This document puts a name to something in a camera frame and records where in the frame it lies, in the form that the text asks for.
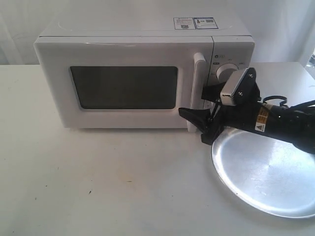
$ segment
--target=microwave control panel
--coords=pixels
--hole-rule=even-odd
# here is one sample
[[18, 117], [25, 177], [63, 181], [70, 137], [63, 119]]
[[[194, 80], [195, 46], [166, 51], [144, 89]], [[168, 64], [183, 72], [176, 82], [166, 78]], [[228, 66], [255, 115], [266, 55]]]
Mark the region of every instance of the microwave control panel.
[[213, 36], [208, 85], [226, 82], [235, 70], [249, 67], [255, 43], [251, 36]]

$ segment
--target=barcode sticker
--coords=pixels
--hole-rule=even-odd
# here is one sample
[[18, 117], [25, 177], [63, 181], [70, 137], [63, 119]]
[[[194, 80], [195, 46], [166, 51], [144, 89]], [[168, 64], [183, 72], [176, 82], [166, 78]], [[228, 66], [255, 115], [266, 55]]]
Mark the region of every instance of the barcode sticker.
[[174, 18], [174, 27], [176, 30], [195, 30], [196, 26], [193, 18]]
[[199, 17], [193, 19], [197, 30], [217, 30], [218, 26], [213, 17]]

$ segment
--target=microwave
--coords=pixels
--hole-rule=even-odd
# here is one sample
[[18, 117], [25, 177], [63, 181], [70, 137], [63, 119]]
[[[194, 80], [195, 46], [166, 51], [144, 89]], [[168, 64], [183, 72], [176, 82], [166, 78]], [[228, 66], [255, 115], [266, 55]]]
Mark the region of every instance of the microwave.
[[254, 41], [224, 0], [74, 0], [34, 43], [65, 127], [185, 128]]

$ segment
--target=aluminum tray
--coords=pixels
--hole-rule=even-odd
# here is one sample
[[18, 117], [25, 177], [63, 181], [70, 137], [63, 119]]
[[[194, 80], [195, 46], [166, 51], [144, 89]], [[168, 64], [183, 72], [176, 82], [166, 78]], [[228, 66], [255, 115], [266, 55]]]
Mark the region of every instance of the aluminum tray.
[[315, 156], [292, 144], [226, 128], [212, 146], [223, 183], [240, 199], [272, 215], [315, 215]]

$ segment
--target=microwave door handle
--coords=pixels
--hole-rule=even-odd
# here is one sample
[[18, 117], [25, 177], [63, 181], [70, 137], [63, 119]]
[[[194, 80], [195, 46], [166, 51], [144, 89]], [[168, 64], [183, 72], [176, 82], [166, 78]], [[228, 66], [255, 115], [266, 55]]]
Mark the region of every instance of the microwave door handle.
[[[191, 109], [202, 109], [203, 104], [201, 100], [202, 89], [205, 86], [209, 74], [209, 64], [201, 53], [196, 53], [194, 56], [194, 73], [191, 91]], [[196, 132], [197, 128], [188, 122], [188, 132]]]

